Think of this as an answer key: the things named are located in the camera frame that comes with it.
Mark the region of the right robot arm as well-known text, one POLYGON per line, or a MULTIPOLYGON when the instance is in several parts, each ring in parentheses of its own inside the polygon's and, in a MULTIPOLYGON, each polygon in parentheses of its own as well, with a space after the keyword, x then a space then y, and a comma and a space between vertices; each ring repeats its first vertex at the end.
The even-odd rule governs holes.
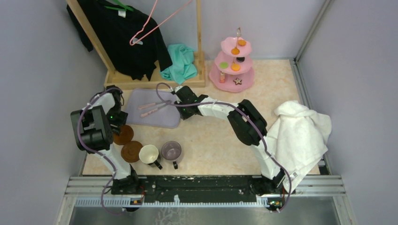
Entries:
POLYGON ((183 120, 200 115, 228 121, 238 140, 255 154, 266 191, 277 193, 282 188, 285 172, 268 151, 267 122, 249 100, 227 103, 208 95, 197 96, 188 86, 178 86, 171 93, 183 120))

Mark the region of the purple mug black handle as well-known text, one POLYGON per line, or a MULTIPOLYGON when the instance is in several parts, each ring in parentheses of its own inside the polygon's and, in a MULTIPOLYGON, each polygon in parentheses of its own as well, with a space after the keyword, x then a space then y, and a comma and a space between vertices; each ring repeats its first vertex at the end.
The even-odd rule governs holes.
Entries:
POLYGON ((174 169, 177 170, 179 158, 182 155, 182 147, 176 141, 166 142, 162 146, 161 155, 165 160, 171 161, 174 169))

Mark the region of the lavender serving tray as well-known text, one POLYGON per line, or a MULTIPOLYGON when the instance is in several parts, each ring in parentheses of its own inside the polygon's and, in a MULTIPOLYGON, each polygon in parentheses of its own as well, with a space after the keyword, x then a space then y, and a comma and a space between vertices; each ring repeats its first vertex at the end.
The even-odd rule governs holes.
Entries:
POLYGON ((147 117, 140 118, 141 113, 148 111, 148 109, 139 110, 138 107, 140 105, 162 102, 161 99, 174 102, 176 97, 167 91, 161 90, 133 90, 125 108, 125 111, 128 114, 127 123, 161 128, 176 128, 180 123, 180 114, 176 107, 171 105, 168 105, 147 117))

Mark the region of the red striped cake piece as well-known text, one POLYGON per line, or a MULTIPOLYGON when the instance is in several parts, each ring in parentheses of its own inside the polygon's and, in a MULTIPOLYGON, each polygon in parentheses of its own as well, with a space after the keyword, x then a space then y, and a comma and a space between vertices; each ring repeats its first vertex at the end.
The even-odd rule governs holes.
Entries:
POLYGON ((224 72, 220 72, 219 82, 220 83, 225 83, 225 73, 224 72))

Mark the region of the green round cookie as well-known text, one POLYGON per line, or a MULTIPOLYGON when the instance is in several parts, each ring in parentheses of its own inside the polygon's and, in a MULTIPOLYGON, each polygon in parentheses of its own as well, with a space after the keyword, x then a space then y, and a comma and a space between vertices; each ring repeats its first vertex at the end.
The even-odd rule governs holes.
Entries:
POLYGON ((227 62, 223 61, 223 62, 221 62, 221 63, 219 64, 219 67, 220 67, 221 69, 227 69, 227 68, 229 67, 229 64, 228 64, 227 62))

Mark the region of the orange swirl cookie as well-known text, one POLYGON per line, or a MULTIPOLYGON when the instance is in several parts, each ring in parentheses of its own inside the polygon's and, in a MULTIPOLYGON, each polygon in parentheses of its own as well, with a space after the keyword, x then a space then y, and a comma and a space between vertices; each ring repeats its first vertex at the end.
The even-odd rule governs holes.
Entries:
POLYGON ((243 40, 243 39, 240 39, 240 40, 238 40, 237 44, 239 46, 246 46, 247 42, 245 40, 243 40))

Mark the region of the small orange round cookie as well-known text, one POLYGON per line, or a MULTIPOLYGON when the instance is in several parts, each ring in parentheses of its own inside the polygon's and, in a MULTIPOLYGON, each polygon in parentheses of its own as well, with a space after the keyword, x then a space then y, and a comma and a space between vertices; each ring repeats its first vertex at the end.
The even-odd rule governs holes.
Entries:
POLYGON ((232 50, 231 50, 231 53, 233 54, 233 55, 239 55, 240 54, 240 50, 238 49, 238 48, 233 48, 232 50))

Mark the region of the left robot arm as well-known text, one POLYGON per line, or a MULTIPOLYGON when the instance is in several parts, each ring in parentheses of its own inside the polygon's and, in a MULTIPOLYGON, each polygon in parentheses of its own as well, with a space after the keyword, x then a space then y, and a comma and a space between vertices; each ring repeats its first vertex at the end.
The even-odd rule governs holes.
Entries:
POLYGON ((128 114, 122 111, 122 94, 120 88, 107 86, 85 107, 70 114, 77 147, 99 158, 111 171, 113 195, 135 194, 141 187, 136 171, 115 149, 115 145, 128 144, 134 136, 126 124, 128 114))

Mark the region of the brown saucer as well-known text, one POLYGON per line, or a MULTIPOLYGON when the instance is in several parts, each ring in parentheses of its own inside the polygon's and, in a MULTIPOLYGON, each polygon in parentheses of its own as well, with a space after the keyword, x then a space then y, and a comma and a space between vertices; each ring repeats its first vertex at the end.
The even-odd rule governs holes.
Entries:
POLYGON ((139 153, 142 148, 142 143, 138 141, 130 141, 122 147, 121 156, 126 162, 135 163, 139 161, 139 153))
POLYGON ((120 133, 113 135, 113 142, 117 145, 125 145, 129 143, 134 137, 134 131, 131 126, 123 125, 120 128, 120 133))

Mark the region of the pink food tongs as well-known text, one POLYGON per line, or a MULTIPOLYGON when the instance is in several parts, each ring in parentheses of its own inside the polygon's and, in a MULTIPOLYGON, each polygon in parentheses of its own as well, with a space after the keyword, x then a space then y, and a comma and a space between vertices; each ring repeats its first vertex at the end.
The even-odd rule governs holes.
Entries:
POLYGON ((140 118, 144 118, 147 117, 148 115, 155 113, 157 111, 159 111, 160 109, 164 108, 168 106, 167 103, 164 102, 158 102, 158 103, 150 103, 150 104, 146 104, 146 105, 140 105, 138 107, 139 110, 144 110, 144 109, 148 109, 147 112, 143 112, 140 114, 140 118))

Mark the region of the cream mug black handle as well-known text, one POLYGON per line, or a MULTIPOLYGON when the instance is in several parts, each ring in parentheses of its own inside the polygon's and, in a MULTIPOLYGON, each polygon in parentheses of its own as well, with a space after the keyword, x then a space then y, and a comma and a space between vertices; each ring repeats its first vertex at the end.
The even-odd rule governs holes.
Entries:
POLYGON ((140 149, 139 160, 150 167, 162 170, 161 155, 158 148, 154 145, 145 145, 140 149))

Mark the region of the black sandwich cookie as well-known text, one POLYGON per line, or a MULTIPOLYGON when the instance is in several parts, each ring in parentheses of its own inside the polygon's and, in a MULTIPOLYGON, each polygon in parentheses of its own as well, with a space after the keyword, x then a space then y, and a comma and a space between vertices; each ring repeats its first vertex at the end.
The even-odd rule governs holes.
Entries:
POLYGON ((244 62, 245 57, 236 57, 237 62, 244 62))

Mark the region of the orange waffle round cookie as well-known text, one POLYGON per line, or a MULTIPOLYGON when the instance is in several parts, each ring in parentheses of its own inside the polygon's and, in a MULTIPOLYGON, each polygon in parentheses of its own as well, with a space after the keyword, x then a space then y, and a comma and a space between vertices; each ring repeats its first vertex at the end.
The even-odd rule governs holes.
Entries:
POLYGON ((239 71, 240 70, 240 65, 236 64, 236 63, 232 63, 230 68, 231 68, 232 71, 239 71))

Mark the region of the star-shaped iced cookie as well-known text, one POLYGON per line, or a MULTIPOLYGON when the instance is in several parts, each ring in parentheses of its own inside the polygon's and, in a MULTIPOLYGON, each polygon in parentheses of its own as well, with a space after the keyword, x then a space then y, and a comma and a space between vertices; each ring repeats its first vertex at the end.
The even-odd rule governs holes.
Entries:
POLYGON ((235 85, 242 85, 242 79, 240 78, 234 79, 233 82, 235 83, 235 85))

